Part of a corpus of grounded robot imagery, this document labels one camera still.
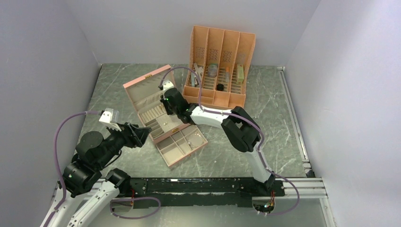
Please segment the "white bracket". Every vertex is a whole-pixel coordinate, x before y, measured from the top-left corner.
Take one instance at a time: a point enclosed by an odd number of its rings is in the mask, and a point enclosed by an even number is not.
[[[99,122],[104,124],[108,128],[121,131],[120,127],[117,124],[118,115],[119,112],[117,110],[106,108],[102,116],[100,117]]]
[[[163,82],[163,93],[166,92],[168,89],[174,88],[174,84],[169,80],[166,79]]]

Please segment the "pink jewelry box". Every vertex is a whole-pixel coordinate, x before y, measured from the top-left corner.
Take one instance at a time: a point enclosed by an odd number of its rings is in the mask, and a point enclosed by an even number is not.
[[[142,124],[152,128],[150,139],[167,165],[171,166],[205,146],[208,141],[195,125],[182,123],[176,115],[167,115],[160,102],[163,91],[158,86],[169,69],[170,65],[163,66],[123,86]],[[168,73],[166,79],[175,86],[172,71]]]

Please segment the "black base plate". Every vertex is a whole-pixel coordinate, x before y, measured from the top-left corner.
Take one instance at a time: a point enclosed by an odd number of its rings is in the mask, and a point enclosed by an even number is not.
[[[161,201],[162,206],[212,206],[237,205],[253,207],[252,197],[284,196],[282,181],[274,181],[269,190],[252,177],[239,178],[131,178],[134,197],[151,196]],[[120,197],[131,197],[128,191]],[[134,208],[157,206],[155,201],[136,201]]]

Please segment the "red wire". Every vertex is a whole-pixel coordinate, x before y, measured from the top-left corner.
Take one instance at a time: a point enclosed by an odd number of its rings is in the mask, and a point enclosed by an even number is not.
[[[135,191],[131,188],[131,191],[132,191],[132,197],[131,198],[134,198],[134,194],[135,194]]]
[[[272,190],[271,191],[271,198],[270,198],[270,201],[274,204],[274,200],[276,199],[276,195],[275,195],[275,193],[274,193],[274,191]]]

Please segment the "desk organizer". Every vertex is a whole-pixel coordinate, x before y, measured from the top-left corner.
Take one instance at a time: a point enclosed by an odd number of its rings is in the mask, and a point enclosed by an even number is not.
[[[217,109],[231,109],[244,106],[246,78],[255,48],[255,34],[222,30],[210,27],[194,26],[191,34],[190,67],[194,63],[203,68],[201,86],[191,85],[188,73],[183,96],[191,103],[198,102],[198,93],[202,88],[202,105]],[[208,77],[208,67],[218,65],[216,77]],[[228,67],[229,80],[226,80]],[[237,69],[244,72],[237,81]],[[216,90],[217,84],[224,85],[222,91]]]
[[[163,91],[158,86],[169,69],[170,65],[163,66],[123,86],[142,124],[152,129],[149,134],[150,139],[167,165],[171,166],[208,142],[195,125],[183,124],[176,115],[167,115],[160,102]],[[165,79],[170,80],[175,86],[172,71]]]

